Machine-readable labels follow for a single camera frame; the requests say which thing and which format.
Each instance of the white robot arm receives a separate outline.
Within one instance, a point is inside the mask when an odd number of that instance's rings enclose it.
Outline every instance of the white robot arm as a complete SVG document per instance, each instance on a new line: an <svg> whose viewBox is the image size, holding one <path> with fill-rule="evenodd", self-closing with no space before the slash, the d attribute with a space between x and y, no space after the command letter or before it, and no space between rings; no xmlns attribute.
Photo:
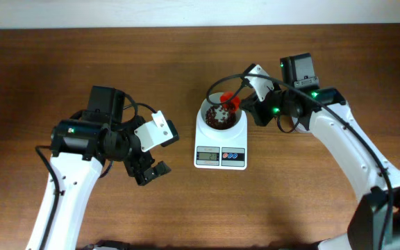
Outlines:
<svg viewBox="0 0 400 250"><path fill-rule="evenodd" d="M343 96L334 88L319 88L312 63L309 53L282 58L283 82L269 77L260 65L251 65L245 73L218 83L240 77L242 86L255 89L240 108L251 113L257 125L266 126L277 118L285 132L280 115L293 117L296 123L289 132L300 125L301 131L312 133L349 179L359 205L347 234L314 244L312 249L400 249L400 171L365 135ZM288 90L282 91L279 85ZM399 209L395 213L393 206Z"/></svg>
<svg viewBox="0 0 400 250"><path fill-rule="evenodd" d="M125 98L135 116L121 123ZM145 122L137 115L137 106L150 109L153 120ZM143 103L135 103L127 94L94 86L87 110L63 120L54 128L50 147L36 151L49 170L46 192L41 203L26 250L75 250L85 208L96 181L102 176L105 160L122 161L128 175L138 185L167 174L171 169L164 162L155 167L149 150L166 147L178 140L178 133L161 111ZM40 148L52 150L50 163Z"/></svg>

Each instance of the wire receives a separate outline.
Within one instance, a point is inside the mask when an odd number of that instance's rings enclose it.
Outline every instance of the wire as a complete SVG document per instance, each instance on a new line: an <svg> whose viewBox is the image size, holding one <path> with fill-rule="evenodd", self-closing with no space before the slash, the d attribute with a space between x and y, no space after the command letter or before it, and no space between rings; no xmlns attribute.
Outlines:
<svg viewBox="0 0 400 250"><path fill-rule="evenodd" d="M137 106L143 106L143 107L149 109L152 113L154 113L154 114L157 113L156 110L154 110L151 106L149 106L149 105L147 105L147 104L145 104L145 103L137 103ZM130 107L132 107L131 104L129 104L129 105L127 105L127 106L124 106L124 107L123 107L123 110L126 110L126 109L128 109L128 108L130 108Z"/></svg>
<svg viewBox="0 0 400 250"><path fill-rule="evenodd" d="M47 170L52 176L53 184L55 185L55 192L53 193L55 197L53 198L52 210L50 211L49 219L47 220L46 229L44 230L44 235L42 236L42 241L40 245L40 250L44 250L47 243L47 238L49 237L50 228L52 227L53 218L55 217L56 209L58 207L58 201L60 199L60 184L58 183L58 178L56 177L55 172L53 171L49 161L46 159L44 154L40 151L40 149L50 149L50 146L36 146L35 151L40 156L42 162L46 165Z"/></svg>
<svg viewBox="0 0 400 250"><path fill-rule="evenodd" d="M282 131L282 132L284 132L284 133L291 133L291 132L293 132L294 130L296 130L297 126L298 126L299 123L300 123L299 119L297 119L296 124L294 124L294 125L292 126L291 130L289 130L289 131L284 131L283 128L282 128L282 125L281 125L281 116L279 115L276 119L277 119L277 127L278 127L278 129L280 129L280 131Z"/></svg>
<svg viewBox="0 0 400 250"><path fill-rule="evenodd" d="M224 81L230 80L230 79L234 79L234 78L244 78L245 76L253 76L253 77L258 77L258 78L263 78L263 79L267 79L269 81L272 81L273 83L277 83L279 85L282 85L283 87L289 89L290 91L298 94L301 97L304 97L305 99L317 104L318 106L322 107L324 110L326 110L328 113L330 113L332 116L334 116L334 118L336 118L336 120L338 120L343 126L344 128L348 129L350 132L353 133L353 135L359 140L359 142L364 146L364 148L368 151L368 153L372 156L372 158L374 159L374 161L376 162L376 164L378 165L378 168L381 171L382 177L385 180L385 184L387 185L387 189L388 189L388 204L387 204L387 213L385 214L385 219L383 222L383 227L382 227L382 231L381 231L381 236L379 237L379 250L382 249L383 246L383 240L385 237L385 230L387 229L387 225L388 222L390 221L390 219L393 216L393 193L392 193L392 184L390 182L390 178L388 177L388 173L385 170L385 168L382 165L382 162L379 160L378 156L374 153L373 149L368 145L368 143L358 134L358 132L356 132L356 130L350 126L350 124L346 121L343 120L343 118L341 118L338 114L336 114L334 111L332 111L329 107L327 107L325 104L321 103L320 101L310 97L309 95L307 95L305 92L302 92L301 90L298 90L278 79L272 78L270 76L265 76L265 75L260 75L260 74L234 74L232 76L227 76L225 78L222 78L220 80L218 80L217 82L215 82L214 84L211 85L210 89L208 90L208 92L206 93L206 100L208 100L209 103L211 103L212 105L219 105L219 104L214 104L209 100L209 95L210 95L210 91L217 85L219 85L220 83L223 83ZM236 96L236 94L238 94L238 92L242 89L242 86L240 86L239 90L234 94Z"/></svg>
<svg viewBox="0 0 400 250"><path fill-rule="evenodd" d="M108 175L110 168L114 165L114 161L111 160L108 167L106 168L106 170L104 170L104 172L100 175L100 177L98 178L103 178L104 176Z"/></svg>
<svg viewBox="0 0 400 250"><path fill-rule="evenodd" d="M240 75L240 76L248 76L248 74L239 74L239 75ZM226 100L226 101L224 101L224 102L221 102L221 103L214 103L214 102L212 102L212 101L209 99L209 96L211 95L211 92L212 92L213 88L215 88L215 86L217 86L217 85L219 85L220 83L223 83L223 82L225 82L225 81L228 81L228 80L237 78L237 77L235 77L235 76L236 76L236 75L232 75L232 76L228 76L228 77L222 78L222 79L218 80L217 82L215 82L214 84L212 84L212 85L209 87L208 91L206 92L206 101L208 101L208 103L211 103L212 105L216 105L216 106L218 106L218 105L223 105L223 104L228 104L228 103L232 102L232 100L234 99L234 97L236 97L236 96L239 94L239 92L240 92L241 90L243 90L243 88L244 88L245 86L249 85L247 79L244 79L243 82L242 82L242 84L241 84L241 86L240 86L239 89L234 93L234 95L233 95L230 99L228 99L228 100Z"/></svg>
<svg viewBox="0 0 400 250"><path fill-rule="evenodd" d="M131 105L131 107L133 107L133 117L127 121L127 122L131 122L138 115L138 107L137 107L136 102L132 99L132 97L130 95L124 93L124 96L129 100L129 102L131 102L130 105Z"/></svg>
<svg viewBox="0 0 400 250"><path fill-rule="evenodd" d="M76 112L75 114L73 114L70 119L80 119L83 116L83 112L84 110L80 110L78 112Z"/></svg>

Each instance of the coffee beans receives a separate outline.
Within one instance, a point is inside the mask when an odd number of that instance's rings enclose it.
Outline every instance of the coffee beans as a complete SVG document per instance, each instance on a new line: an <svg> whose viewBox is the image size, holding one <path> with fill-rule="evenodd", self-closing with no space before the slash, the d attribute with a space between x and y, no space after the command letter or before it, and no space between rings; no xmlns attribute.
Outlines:
<svg viewBox="0 0 400 250"><path fill-rule="evenodd" d="M216 119L217 110L223 114L223 117ZM224 130L228 129L235 124L235 113L231 112L231 109L223 106L212 106L206 111L206 124L211 128Z"/></svg>

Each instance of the table surface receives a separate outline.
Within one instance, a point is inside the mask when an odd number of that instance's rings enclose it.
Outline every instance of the table surface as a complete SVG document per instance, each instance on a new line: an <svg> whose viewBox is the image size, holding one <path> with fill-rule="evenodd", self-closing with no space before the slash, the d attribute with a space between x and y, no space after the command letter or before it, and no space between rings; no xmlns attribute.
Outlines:
<svg viewBox="0 0 400 250"><path fill-rule="evenodd" d="M162 110L181 138L152 150L173 171L149 185L137 186L121 164L99 180L79 247L101 239L281 246L344 233L354 193L312 135L283 134L274 123L257 127L249 117L246 170L193 165L196 114L208 87L251 63L281 78L279 58L305 52L321 87L344 95L400 169L400 24L0 31L0 249L26 246L47 181L33 147L49 144L51 129L86 107L92 85Z"/></svg>

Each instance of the digital kitchen scale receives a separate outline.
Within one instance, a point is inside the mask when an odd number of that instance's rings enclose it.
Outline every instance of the digital kitchen scale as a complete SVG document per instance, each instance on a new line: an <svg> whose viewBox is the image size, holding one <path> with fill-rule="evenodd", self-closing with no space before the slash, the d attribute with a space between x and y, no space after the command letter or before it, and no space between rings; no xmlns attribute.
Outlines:
<svg viewBox="0 0 400 250"><path fill-rule="evenodd" d="M223 93L210 95L210 100L220 102ZM212 105L203 101L195 129L194 166L207 169L247 168L247 115L241 109L235 112L234 126L224 130L211 128L206 123L206 112Z"/></svg>

